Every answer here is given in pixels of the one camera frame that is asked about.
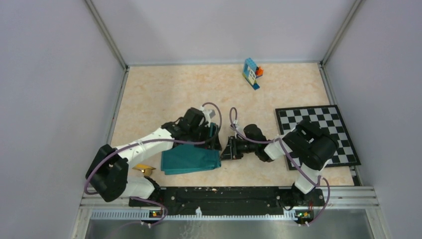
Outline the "teal cloth napkin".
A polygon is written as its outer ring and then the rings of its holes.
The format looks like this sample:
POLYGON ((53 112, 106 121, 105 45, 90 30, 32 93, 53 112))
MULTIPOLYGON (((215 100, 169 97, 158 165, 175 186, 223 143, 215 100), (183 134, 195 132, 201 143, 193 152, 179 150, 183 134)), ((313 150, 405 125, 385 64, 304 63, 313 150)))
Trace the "teal cloth napkin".
POLYGON ((219 151, 182 144, 162 152, 161 171, 165 175, 209 171, 221 167, 219 151))

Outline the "colourful toy block house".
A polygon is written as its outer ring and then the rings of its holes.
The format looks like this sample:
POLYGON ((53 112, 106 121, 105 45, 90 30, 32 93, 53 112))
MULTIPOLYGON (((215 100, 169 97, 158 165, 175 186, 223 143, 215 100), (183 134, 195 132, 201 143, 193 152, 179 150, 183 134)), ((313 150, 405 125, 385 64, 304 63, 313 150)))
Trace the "colourful toy block house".
POLYGON ((257 83, 257 79, 262 77, 263 73, 264 71, 262 67, 258 66, 251 58, 245 59, 242 75, 254 90, 258 90, 260 88, 257 83))

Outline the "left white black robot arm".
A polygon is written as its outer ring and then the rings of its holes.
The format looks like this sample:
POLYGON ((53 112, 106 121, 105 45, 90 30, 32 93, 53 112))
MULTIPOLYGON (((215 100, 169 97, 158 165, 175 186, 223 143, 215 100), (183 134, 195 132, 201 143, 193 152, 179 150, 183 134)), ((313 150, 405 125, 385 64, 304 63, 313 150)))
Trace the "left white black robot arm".
POLYGON ((86 172, 84 193, 100 195, 105 202, 111 202, 124 194, 140 197, 148 206, 159 201, 159 192, 153 180, 147 177, 129 180, 129 170, 158 153, 179 145, 208 149, 217 140, 222 125, 221 111, 216 104, 213 110, 189 108, 175 121, 162 124, 149 135, 133 142, 112 147, 105 144, 97 151, 86 172))

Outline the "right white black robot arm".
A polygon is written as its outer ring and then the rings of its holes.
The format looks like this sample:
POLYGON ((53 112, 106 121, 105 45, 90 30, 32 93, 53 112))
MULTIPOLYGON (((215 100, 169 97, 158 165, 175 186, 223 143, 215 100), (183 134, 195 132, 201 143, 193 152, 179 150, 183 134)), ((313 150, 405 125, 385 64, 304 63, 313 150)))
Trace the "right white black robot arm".
POLYGON ((290 201, 298 205, 312 199, 312 193, 320 186, 322 170, 339 148, 332 134, 308 120, 302 120, 286 135, 273 140, 267 139, 255 124, 245 126, 243 132, 238 130, 237 123, 231 127, 235 135, 228 138, 220 159, 241 159, 247 153, 254 153, 261 161, 272 162, 285 156, 299 171, 288 193, 290 201))

